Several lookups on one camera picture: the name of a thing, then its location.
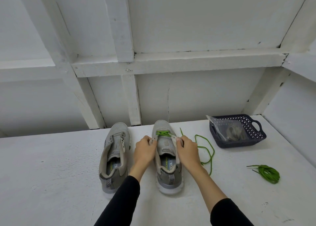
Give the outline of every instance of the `sneaker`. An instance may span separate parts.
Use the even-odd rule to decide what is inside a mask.
[[[99,177],[106,198],[111,199],[127,177],[130,133],[124,123],[116,123],[104,142],[99,165]]]
[[[176,194],[183,187],[182,165],[180,163],[176,135],[171,125],[165,120],[158,120],[153,128],[153,140],[157,140],[157,151],[154,163],[157,168],[156,184],[164,194]]]

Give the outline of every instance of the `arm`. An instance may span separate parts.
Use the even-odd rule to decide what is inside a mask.
[[[177,150],[181,163],[196,181],[207,209],[211,214],[211,224],[216,225],[252,225],[231,199],[211,179],[200,163],[198,145],[186,136],[177,138]]]
[[[140,194],[140,180],[153,160],[157,148],[157,141],[148,144],[150,137],[144,136],[136,143],[134,151],[134,165],[130,175],[126,177],[111,201],[106,206],[94,226],[105,225],[130,225]]]

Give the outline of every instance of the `plastic bag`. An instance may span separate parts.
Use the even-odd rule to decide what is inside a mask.
[[[215,129],[222,140],[239,141],[249,139],[239,120],[221,120],[208,115],[206,117],[214,124]]]

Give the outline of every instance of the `white table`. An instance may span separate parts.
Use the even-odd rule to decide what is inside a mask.
[[[212,178],[254,225],[315,225],[316,169],[262,116],[267,138],[255,146],[219,148],[208,120],[172,123],[179,136],[208,138],[215,148]],[[130,127],[132,147],[152,125]],[[93,225],[108,200],[98,178],[103,143],[109,129],[0,139],[0,224]],[[209,147],[198,138],[198,144]],[[201,159],[207,153],[200,151]],[[281,175],[273,185],[246,168],[267,164]],[[153,164],[141,181],[132,225],[210,225],[199,189],[184,170],[179,195],[165,196],[155,185]]]

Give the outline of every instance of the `shoe insole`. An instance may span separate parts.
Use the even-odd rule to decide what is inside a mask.
[[[118,168],[121,166],[121,159],[120,158],[112,158],[106,164],[106,174],[110,175],[113,169]]]
[[[164,154],[160,156],[161,165],[164,166],[167,170],[172,170],[176,166],[176,157]]]

